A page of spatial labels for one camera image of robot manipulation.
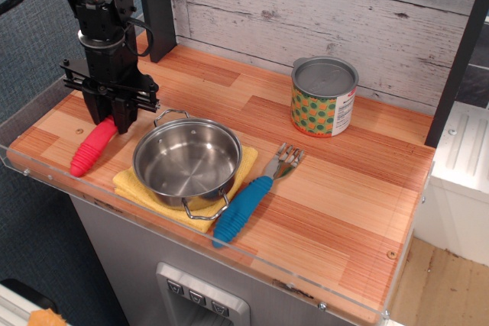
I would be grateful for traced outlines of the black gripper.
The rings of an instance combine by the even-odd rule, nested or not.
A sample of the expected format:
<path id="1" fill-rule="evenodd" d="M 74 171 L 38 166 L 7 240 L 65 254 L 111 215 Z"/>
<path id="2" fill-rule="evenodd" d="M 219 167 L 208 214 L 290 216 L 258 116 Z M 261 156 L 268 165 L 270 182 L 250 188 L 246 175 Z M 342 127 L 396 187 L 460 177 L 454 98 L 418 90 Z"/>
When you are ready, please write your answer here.
<path id="1" fill-rule="evenodd" d="M 85 52 L 84 59 L 65 59 L 60 66 L 65 71 L 66 86 L 83 92 L 95 124 L 112 115 L 118 133 L 126 134 L 137 120 L 138 108 L 158 110 L 159 87 L 138 69 L 138 55 L 126 43 L 107 48 L 87 47 Z"/>

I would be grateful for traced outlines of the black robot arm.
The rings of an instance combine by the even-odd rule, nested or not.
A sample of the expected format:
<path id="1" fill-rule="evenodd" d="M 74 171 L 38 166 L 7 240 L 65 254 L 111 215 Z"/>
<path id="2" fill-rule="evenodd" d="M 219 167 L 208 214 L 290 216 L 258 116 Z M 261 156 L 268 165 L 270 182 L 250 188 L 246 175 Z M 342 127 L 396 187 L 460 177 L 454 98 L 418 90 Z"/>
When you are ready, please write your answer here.
<path id="1" fill-rule="evenodd" d="M 5 0 L 6 13 L 24 0 Z M 65 59 L 65 85 L 83 94 L 95 124 L 111 117 L 120 134 L 137 120 L 139 110 L 156 112 L 158 85 L 138 69 L 136 30 L 148 29 L 132 17 L 134 0 L 67 0 L 79 23 L 78 38 L 85 50 L 81 60 Z"/>

